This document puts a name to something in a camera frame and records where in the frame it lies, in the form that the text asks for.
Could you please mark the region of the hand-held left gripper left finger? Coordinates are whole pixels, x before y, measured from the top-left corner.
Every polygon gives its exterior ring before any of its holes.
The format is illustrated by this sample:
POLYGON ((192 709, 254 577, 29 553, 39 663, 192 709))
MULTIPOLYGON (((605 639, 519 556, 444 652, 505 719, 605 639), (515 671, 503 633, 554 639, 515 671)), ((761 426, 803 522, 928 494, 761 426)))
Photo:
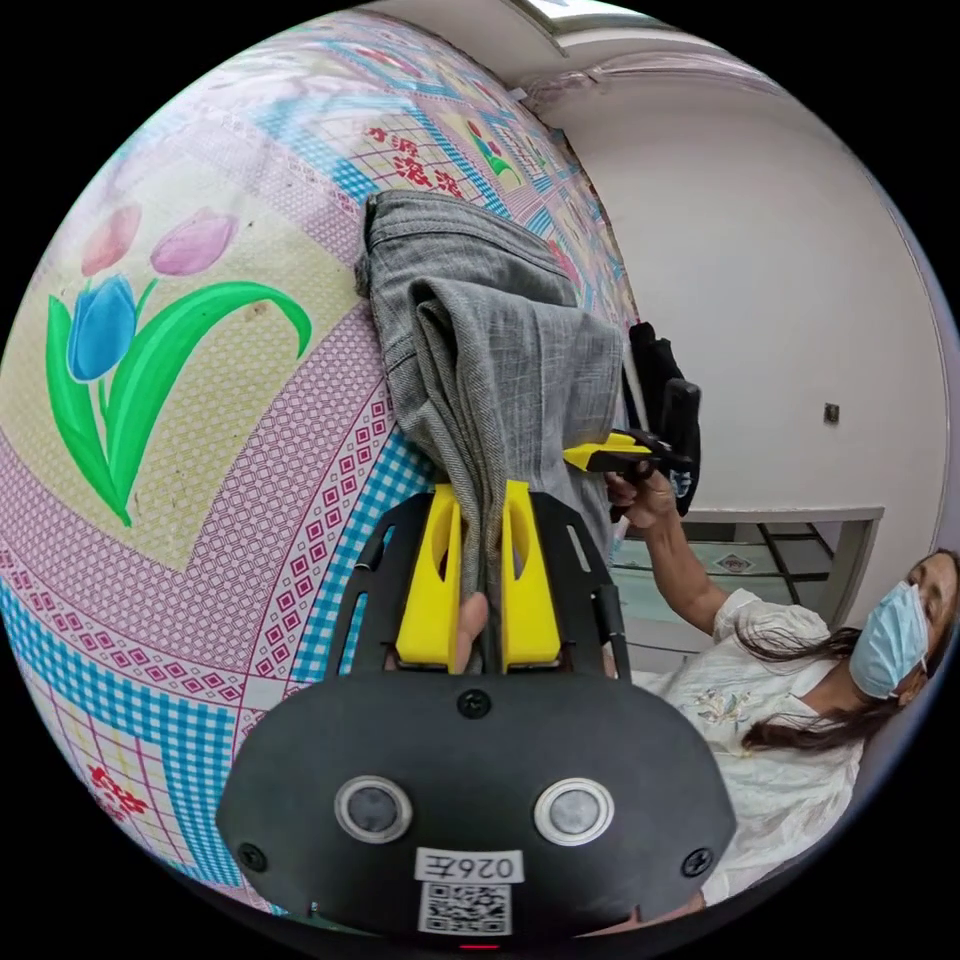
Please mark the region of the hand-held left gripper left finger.
POLYGON ((462 518, 453 487, 439 484, 427 504, 421 542, 396 638, 400 664, 456 666, 462 565, 462 518))

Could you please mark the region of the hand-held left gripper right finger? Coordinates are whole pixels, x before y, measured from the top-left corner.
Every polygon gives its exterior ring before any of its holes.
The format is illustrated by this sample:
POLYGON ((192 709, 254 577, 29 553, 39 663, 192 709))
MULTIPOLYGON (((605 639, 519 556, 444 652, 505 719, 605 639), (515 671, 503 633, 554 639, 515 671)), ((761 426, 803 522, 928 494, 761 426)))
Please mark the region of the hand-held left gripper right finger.
POLYGON ((509 480, 501 528, 500 634, 503 668, 552 667, 560 654, 547 567, 529 485, 509 480))

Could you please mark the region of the person's left hand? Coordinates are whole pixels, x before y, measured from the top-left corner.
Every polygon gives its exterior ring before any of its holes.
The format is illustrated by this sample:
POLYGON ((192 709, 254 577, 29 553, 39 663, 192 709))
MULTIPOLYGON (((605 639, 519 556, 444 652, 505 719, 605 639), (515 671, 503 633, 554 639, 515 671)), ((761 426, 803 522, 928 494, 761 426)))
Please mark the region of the person's left hand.
POLYGON ((483 634, 487 621, 488 600, 483 593, 474 592, 459 609, 452 673, 463 674, 470 669, 474 646, 483 634))

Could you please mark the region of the person's right hand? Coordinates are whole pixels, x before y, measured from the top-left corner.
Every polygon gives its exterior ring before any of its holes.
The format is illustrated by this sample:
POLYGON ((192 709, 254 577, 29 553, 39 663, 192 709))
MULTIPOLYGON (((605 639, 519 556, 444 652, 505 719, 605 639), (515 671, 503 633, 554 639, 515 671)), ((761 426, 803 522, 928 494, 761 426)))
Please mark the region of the person's right hand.
POLYGON ((636 482, 616 473, 604 474, 608 500, 612 508, 625 517, 631 528, 642 533, 667 521, 677 521, 673 489, 657 471, 636 482))

